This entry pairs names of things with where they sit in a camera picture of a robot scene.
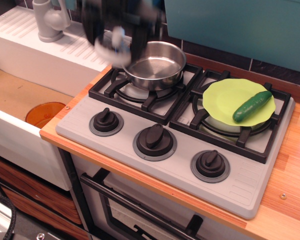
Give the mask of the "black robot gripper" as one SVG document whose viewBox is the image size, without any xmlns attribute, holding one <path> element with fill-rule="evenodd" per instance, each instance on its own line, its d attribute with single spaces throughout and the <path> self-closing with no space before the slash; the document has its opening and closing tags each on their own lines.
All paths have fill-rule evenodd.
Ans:
<svg viewBox="0 0 300 240">
<path fill-rule="evenodd" d="M 81 22 L 87 40 L 103 44 L 105 25 L 129 26 L 132 30 L 131 61 L 138 60 L 149 41 L 155 39 L 155 25 L 162 22 L 159 0 L 81 0 Z"/>
</svg>

